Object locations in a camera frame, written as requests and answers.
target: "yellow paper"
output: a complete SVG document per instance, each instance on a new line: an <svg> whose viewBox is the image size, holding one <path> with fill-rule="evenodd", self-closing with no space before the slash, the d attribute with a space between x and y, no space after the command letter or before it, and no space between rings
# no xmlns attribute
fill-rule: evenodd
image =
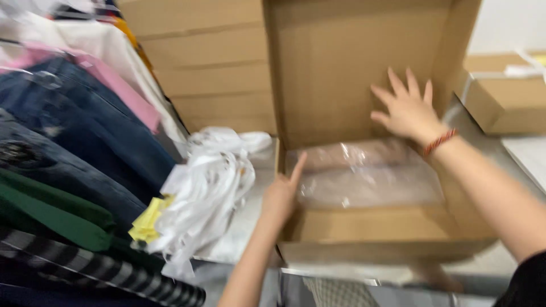
<svg viewBox="0 0 546 307"><path fill-rule="evenodd" d="M546 55L537 55L535 56L535 60L537 60L540 64L546 66Z"/></svg>
<svg viewBox="0 0 546 307"><path fill-rule="evenodd" d="M165 199L152 198L150 205L133 222L133 228L129 230L129 235L135 241L145 241L150 243L159 237L154 229L157 218L161 216L161 210L167 208L172 202L173 196L166 196Z"/></svg>

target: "white plastic bags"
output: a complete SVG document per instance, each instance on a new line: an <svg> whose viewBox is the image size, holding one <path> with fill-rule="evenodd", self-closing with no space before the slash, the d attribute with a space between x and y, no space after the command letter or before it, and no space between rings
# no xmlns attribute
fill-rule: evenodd
<svg viewBox="0 0 546 307"><path fill-rule="evenodd" d="M188 163L173 169L161 191L175 198L156 220L159 238L147 246L167 260L163 275L182 280L194 276L189 259L224 234L231 213L244 202L256 178L248 155L271 145L271 137L208 127L188 142Z"/></svg>

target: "black sleeve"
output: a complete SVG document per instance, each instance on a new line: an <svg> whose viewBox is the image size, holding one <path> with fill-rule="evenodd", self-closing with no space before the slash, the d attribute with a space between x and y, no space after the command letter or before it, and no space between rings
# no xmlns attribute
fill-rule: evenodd
<svg viewBox="0 0 546 307"><path fill-rule="evenodd" d="M504 306L546 306L546 252L520 264L508 290L495 303L495 307Z"/></svg>

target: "left hand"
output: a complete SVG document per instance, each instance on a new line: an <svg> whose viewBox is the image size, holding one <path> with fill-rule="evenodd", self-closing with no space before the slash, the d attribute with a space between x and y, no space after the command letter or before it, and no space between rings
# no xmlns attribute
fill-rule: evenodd
<svg viewBox="0 0 546 307"><path fill-rule="evenodd" d="M278 174L273 183L265 190L262 200L262 218L282 227L294 211L294 196L298 189L307 153L298 159L290 178Z"/></svg>

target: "table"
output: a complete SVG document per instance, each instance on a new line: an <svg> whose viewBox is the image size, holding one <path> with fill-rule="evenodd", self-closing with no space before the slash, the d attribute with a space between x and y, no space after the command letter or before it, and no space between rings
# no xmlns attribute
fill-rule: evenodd
<svg viewBox="0 0 546 307"><path fill-rule="evenodd" d="M539 199L546 202L546 195L512 160L498 137L485 136L466 109L454 96L443 121L459 129L460 135L470 144L527 186ZM238 210L226 234L216 243L199 251L195 258L211 262L235 264L241 257L260 214L262 194L274 179L274 162L268 161L256 167L256 184L247 197L246 205ZM510 277L517 262L501 242L463 262L442 266L448 273ZM375 264L308 264L291 263L282 268L284 273L349 279L378 286L382 282L402 284L414 279L406 265Z"/></svg>

